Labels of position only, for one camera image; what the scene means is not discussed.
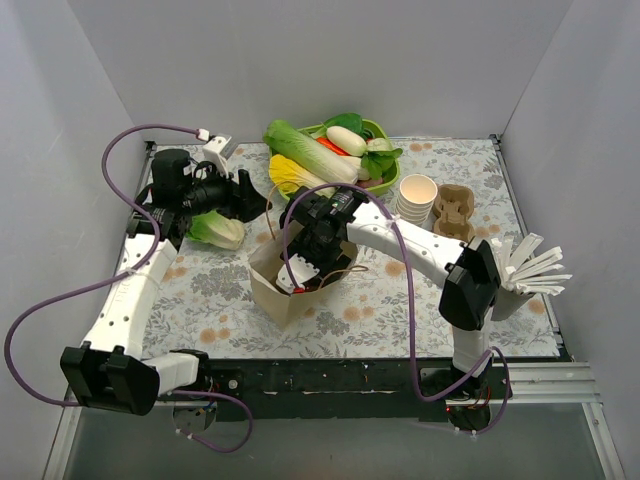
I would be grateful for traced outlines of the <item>brown paper takeout bag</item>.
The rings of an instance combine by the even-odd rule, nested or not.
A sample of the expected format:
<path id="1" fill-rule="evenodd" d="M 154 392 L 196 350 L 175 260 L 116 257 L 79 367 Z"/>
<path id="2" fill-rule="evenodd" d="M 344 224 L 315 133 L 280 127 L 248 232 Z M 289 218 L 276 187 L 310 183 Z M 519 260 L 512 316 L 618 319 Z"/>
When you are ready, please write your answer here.
<path id="1" fill-rule="evenodd" d="M 347 225 L 366 196 L 338 188 L 330 197 L 302 187 L 280 217 L 280 232 L 249 257 L 255 303 L 280 328 L 337 291 L 342 279 L 365 268 L 356 263 L 358 247 L 347 239 Z"/>

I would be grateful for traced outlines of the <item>stack of white paper cups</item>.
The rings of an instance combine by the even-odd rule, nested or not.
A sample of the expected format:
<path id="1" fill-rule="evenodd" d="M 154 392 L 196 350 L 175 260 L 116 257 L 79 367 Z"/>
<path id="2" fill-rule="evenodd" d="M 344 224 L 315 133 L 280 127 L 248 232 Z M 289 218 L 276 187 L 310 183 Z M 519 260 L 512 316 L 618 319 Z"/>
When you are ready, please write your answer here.
<path id="1" fill-rule="evenodd" d="M 438 186 L 430 177 L 408 175 L 400 182 L 395 213 L 403 220 L 421 226 L 429 217 L 437 194 Z"/>

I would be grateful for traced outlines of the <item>brown pulp cup carrier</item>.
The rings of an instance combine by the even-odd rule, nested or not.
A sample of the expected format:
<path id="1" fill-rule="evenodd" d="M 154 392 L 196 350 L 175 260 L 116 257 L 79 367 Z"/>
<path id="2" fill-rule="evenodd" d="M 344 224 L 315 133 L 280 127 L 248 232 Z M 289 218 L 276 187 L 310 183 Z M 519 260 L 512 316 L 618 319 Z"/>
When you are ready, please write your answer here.
<path id="1" fill-rule="evenodd" d="M 474 213 L 474 194 L 468 187 L 440 185 L 432 211 L 436 217 L 435 234 L 464 242 L 472 240 L 475 229 L 470 218 Z"/>

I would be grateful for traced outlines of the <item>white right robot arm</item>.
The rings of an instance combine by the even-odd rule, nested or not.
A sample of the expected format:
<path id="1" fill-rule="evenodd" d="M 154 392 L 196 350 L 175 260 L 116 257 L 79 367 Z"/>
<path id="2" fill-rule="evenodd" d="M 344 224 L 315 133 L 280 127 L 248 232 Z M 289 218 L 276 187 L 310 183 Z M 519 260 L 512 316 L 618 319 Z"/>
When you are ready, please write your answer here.
<path id="1" fill-rule="evenodd" d="M 431 395 L 475 397 L 489 384 L 494 349 L 488 327 L 500 287 L 491 246 L 482 239 L 464 242 L 429 232 L 394 215 L 370 192 L 347 183 L 334 194 L 299 188 L 280 217 L 283 267 L 276 285 L 297 294 L 341 269 L 341 246 L 350 242 L 382 252 L 420 272 L 441 293 L 438 311 L 451 325 L 454 339 L 452 385 Z"/>

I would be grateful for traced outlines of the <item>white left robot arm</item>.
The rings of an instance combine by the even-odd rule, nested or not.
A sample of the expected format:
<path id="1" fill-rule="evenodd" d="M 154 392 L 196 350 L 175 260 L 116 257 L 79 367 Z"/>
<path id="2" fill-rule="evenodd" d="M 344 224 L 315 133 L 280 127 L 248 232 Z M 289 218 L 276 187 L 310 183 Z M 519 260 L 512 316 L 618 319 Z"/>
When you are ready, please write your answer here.
<path id="1" fill-rule="evenodd" d="M 66 348 L 61 369 L 85 407 L 145 415 L 156 399 L 179 389 L 193 400 L 213 386 L 207 354 L 189 349 L 143 359 L 143 337 L 160 283 L 199 214 L 219 213 L 241 224 L 268 207 L 248 171 L 227 168 L 225 146 L 214 139 L 195 162 L 184 149 L 155 153 L 151 181 L 135 199 L 126 228 L 120 273 L 94 325 L 78 347 Z"/>

